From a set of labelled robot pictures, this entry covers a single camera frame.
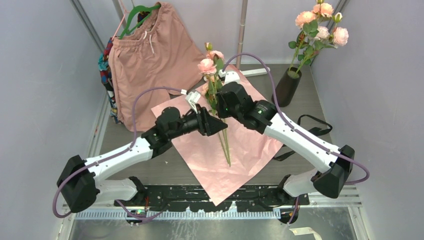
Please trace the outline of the pink wrapping paper sheet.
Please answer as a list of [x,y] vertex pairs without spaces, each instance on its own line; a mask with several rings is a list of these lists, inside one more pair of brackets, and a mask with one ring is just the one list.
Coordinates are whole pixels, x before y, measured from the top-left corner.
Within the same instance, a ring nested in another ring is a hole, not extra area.
[[203,136],[194,131],[171,141],[215,205],[258,174],[283,145],[232,117],[225,123],[226,140],[222,133]]

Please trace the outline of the orange pink rose stem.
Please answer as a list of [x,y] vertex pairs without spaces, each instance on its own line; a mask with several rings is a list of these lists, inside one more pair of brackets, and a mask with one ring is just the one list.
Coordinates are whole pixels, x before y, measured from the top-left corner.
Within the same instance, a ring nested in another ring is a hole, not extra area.
[[335,49],[333,33],[321,23],[334,18],[334,8],[331,4],[318,0],[310,11],[301,12],[295,19],[295,25],[300,29],[296,40],[288,46],[294,50],[290,67],[301,68],[310,65],[312,60],[323,49]]

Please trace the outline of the black ribbon gold lettering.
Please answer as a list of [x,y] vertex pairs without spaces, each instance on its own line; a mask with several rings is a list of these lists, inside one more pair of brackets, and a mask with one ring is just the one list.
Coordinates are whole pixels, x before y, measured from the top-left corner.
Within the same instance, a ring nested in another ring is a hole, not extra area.
[[[321,120],[315,116],[309,115],[309,114],[302,114],[301,116],[298,117],[297,119],[297,124],[300,126],[301,125],[301,120],[303,117],[308,117],[312,120],[314,120],[315,122],[325,125],[326,128],[320,128],[318,126],[312,127],[308,130],[308,132],[310,132],[311,134],[313,134],[314,136],[323,136],[323,135],[327,135],[329,134],[332,130],[333,130],[333,126],[331,124],[329,124],[328,122]],[[288,151],[286,153],[283,153],[281,155],[275,155],[272,159],[275,161],[279,161],[282,162],[284,160],[286,160],[287,158],[289,158],[290,156],[292,156],[293,154],[295,154],[296,152],[294,150]]]

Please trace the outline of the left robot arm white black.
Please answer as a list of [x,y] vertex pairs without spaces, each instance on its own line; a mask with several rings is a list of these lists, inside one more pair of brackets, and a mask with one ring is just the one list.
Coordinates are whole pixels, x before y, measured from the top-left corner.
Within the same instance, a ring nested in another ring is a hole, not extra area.
[[82,159],[71,157],[63,169],[57,186],[72,213],[82,212],[95,203],[119,202],[130,206],[146,204],[147,190],[141,181],[130,176],[124,180],[108,178],[137,163],[153,159],[172,146],[172,140],[199,132],[212,136],[228,125],[210,115],[205,107],[197,104],[181,115],[176,107],[167,107],[156,119],[155,125],[133,142],[113,151]]

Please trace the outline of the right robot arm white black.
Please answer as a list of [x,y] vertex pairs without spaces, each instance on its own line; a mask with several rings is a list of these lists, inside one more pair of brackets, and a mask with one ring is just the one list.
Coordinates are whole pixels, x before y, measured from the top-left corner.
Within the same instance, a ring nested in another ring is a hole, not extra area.
[[355,151],[348,145],[340,148],[305,130],[267,100],[252,100],[245,88],[236,82],[225,84],[216,93],[220,118],[232,117],[249,130],[280,141],[313,165],[313,170],[289,175],[280,183],[281,192],[290,197],[321,193],[339,197],[352,171],[346,158]]

